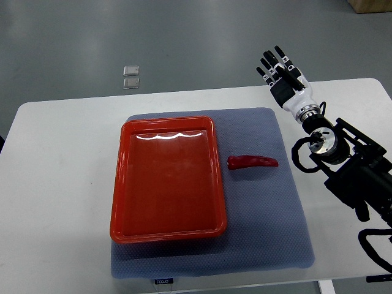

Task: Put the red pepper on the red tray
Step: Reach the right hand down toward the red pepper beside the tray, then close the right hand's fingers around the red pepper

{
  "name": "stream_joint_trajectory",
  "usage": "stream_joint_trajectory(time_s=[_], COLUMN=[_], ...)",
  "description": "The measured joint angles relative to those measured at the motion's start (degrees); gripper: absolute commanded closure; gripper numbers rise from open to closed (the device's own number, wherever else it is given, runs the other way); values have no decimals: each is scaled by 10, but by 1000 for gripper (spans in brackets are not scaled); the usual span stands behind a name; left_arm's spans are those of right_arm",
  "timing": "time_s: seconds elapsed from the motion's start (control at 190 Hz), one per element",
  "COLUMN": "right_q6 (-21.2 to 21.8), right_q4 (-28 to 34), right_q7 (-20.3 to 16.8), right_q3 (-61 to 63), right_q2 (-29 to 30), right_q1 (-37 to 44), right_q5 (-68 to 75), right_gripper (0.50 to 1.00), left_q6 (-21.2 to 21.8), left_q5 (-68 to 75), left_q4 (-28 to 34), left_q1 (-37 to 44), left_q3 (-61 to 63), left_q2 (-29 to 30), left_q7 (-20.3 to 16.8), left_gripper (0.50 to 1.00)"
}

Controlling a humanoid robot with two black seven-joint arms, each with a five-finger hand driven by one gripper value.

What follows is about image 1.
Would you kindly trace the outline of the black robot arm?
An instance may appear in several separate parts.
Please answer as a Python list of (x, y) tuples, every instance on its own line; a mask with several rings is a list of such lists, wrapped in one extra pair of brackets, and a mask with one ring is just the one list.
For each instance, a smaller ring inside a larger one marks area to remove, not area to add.
[(326, 188), (355, 210), (362, 222), (369, 207), (391, 224), (391, 162), (386, 150), (341, 118), (325, 118), (325, 103), (312, 98), (312, 88), (279, 46), (265, 51), (257, 72), (270, 87), (276, 103), (292, 114), (307, 133), (291, 151), (294, 165), (304, 173), (324, 172)]

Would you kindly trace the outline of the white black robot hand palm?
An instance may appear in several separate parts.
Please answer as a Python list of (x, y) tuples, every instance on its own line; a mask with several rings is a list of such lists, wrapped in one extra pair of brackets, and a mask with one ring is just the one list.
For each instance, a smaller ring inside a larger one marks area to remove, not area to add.
[(307, 119), (320, 113), (320, 107), (312, 98), (313, 92), (310, 83), (299, 70), (299, 68), (288, 68), (288, 70), (303, 84), (302, 89), (293, 89), (282, 77), (281, 68), (275, 69), (277, 80), (270, 91), (277, 104), (295, 119)]

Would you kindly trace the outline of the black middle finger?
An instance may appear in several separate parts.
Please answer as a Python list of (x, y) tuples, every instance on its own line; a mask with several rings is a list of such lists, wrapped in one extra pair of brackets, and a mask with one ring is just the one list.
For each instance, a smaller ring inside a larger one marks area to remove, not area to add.
[(275, 55), (273, 55), (273, 53), (271, 51), (265, 51), (263, 53), (263, 57), (265, 60), (267, 60), (269, 62), (269, 64), (274, 68), (277, 69), (279, 68), (283, 68), (283, 65), (278, 61), (278, 59), (275, 57)]

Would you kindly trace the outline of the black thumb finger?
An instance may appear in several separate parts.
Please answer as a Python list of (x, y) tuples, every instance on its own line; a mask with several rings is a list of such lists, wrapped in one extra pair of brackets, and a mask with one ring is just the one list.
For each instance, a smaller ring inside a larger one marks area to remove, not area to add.
[(288, 68), (281, 66), (281, 77), (293, 88), (302, 89), (303, 84), (288, 70)]

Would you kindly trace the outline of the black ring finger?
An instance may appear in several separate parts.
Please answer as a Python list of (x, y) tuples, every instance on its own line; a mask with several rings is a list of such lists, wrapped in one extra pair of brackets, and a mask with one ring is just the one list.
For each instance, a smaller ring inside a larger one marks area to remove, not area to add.
[(277, 73), (276, 73), (275, 69), (269, 64), (269, 62), (267, 60), (265, 60), (264, 58), (261, 58), (260, 61), (263, 64), (264, 68), (270, 74), (271, 78), (273, 80), (277, 80)]

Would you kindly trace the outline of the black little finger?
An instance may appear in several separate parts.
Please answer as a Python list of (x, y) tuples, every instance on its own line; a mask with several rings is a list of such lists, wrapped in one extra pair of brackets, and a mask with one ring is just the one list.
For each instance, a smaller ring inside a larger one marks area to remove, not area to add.
[(263, 80), (269, 87), (273, 87), (275, 85), (275, 81), (260, 67), (256, 67), (256, 71), (260, 74), (260, 76), (263, 78)]

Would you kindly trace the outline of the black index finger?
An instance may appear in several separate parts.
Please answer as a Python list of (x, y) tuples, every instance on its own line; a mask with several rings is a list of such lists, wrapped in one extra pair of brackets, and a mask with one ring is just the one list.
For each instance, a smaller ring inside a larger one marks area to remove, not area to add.
[(279, 57), (281, 58), (282, 62), (284, 63), (284, 65), (287, 68), (294, 68), (295, 67), (293, 65), (291, 59), (283, 52), (283, 50), (278, 45), (276, 45), (274, 47), (274, 49), (275, 49), (276, 53), (279, 55)]

